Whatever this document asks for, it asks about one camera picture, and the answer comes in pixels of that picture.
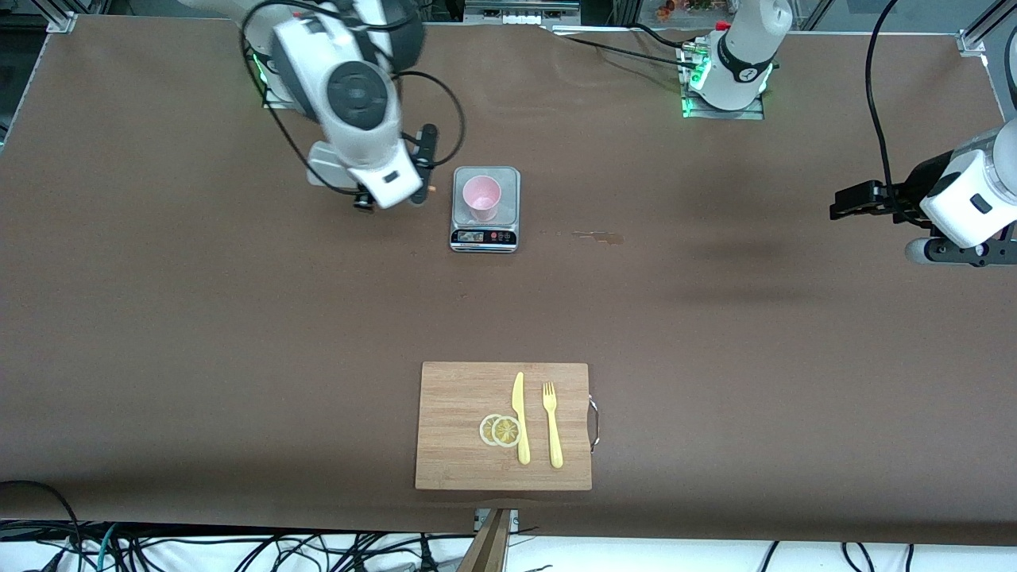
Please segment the pink plastic cup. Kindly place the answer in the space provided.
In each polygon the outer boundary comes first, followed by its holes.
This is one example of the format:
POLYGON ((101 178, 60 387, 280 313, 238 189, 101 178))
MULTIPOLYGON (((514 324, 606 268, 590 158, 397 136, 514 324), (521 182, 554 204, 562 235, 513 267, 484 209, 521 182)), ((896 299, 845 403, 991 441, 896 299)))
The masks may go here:
POLYGON ((501 196, 501 185, 491 176, 472 176, 462 185, 462 201, 475 221, 488 222, 497 217, 501 196))

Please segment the silver digital kitchen scale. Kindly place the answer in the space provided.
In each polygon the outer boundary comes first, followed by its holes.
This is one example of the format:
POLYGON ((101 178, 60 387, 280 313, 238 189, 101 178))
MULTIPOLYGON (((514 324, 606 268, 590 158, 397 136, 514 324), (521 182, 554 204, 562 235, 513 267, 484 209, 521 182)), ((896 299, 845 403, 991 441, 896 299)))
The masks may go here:
POLYGON ((462 166, 454 171, 448 246, 459 253, 513 253, 520 243, 520 184, 522 176, 508 166, 462 166), (487 175, 501 185, 497 217, 472 219, 462 201, 462 185, 472 176, 487 175))

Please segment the brown table cover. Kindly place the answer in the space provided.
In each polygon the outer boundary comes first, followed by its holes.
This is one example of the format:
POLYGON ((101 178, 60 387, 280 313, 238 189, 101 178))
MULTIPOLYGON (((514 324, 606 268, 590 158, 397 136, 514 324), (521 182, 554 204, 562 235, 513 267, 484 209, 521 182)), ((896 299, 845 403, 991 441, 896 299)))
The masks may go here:
POLYGON ((534 26, 429 28, 454 165, 522 175, 512 256, 448 250, 450 178, 307 184, 211 19, 44 44, 0 153, 0 481, 87 520, 1017 544, 1017 269, 832 222, 880 174, 864 35, 786 37, 763 121, 534 26), (589 491, 415 488, 426 361, 580 362, 589 491))

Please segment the wooden cutting board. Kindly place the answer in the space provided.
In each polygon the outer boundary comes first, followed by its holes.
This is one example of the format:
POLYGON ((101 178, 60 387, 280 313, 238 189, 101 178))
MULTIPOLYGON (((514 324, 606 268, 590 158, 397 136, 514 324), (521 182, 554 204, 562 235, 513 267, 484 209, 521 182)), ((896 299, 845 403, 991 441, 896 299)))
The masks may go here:
POLYGON ((593 487, 589 367, 585 363, 426 361, 422 365, 416 451, 420 491, 585 492, 593 487), (531 462, 515 446, 488 446, 489 414, 516 417, 512 388, 524 373, 531 462), (555 384, 563 468, 550 465, 542 387, 555 384))

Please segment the yellow plastic knife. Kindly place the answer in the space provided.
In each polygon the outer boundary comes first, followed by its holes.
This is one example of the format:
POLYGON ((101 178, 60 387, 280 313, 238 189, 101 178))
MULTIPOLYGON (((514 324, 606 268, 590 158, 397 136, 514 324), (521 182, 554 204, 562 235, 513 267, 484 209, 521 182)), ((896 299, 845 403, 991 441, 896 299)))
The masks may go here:
POLYGON ((512 388, 512 409, 516 413, 516 419, 518 419, 519 424, 519 438, 516 442, 516 453, 518 454, 519 463, 522 465, 527 465, 531 462, 531 451, 529 446, 529 435, 526 424, 526 416, 524 416, 524 373, 519 371, 516 374, 516 379, 513 381, 512 388))

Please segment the yellow plastic fork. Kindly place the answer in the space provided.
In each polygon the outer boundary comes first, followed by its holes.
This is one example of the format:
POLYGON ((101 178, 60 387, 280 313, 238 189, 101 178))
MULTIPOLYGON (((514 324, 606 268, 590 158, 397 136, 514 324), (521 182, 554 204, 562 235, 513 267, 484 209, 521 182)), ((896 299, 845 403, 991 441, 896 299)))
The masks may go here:
POLYGON ((562 442, 560 442, 559 428, 557 427, 557 396, 555 384, 552 381, 548 381, 543 385, 542 400, 547 419, 550 465, 555 470, 560 470, 560 468, 563 468, 564 459, 562 442))

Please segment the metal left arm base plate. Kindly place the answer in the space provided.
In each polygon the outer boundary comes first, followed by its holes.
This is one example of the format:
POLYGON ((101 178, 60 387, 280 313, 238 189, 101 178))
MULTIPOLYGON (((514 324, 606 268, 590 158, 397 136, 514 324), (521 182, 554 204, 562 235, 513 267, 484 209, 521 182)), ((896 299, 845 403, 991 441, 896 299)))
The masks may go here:
POLYGON ((764 102, 762 90, 756 94, 751 104, 744 109, 723 110, 709 104, 696 87, 714 69, 711 59, 707 55, 707 48, 703 44, 684 42, 683 46, 675 49, 675 55, 679 63, 679 82, 682 84, 682 114, 683 118, 704 118, 723 120, 751 120, 762 121, 765 119, 764 102))

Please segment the aluminium frame corner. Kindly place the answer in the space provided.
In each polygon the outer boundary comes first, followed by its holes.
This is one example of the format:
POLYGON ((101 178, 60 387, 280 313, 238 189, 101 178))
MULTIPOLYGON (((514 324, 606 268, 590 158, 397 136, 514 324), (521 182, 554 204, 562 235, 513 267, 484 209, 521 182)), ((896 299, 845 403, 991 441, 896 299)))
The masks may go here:
POLYGON ((74 0, 33 0, 33 3, 47 19, 47 33, 64 35, 72 31, 76 15, 79 14, 74 0))
POLYGON ((957 48, 962 57, 984 54, 984 40, 1010 16, 1017 14, 1017 0, 992 0, 988 8, 957 33, 957 48))

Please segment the wooden post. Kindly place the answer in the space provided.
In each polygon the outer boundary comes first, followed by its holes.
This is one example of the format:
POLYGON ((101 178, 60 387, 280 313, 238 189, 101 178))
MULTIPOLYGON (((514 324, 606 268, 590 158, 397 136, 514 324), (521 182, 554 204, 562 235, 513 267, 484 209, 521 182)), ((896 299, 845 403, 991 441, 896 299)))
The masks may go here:
POLYGON ((518 525, 513 509, 479 509, 480 528, 455 572, 505 572, 506 551, 518 525))

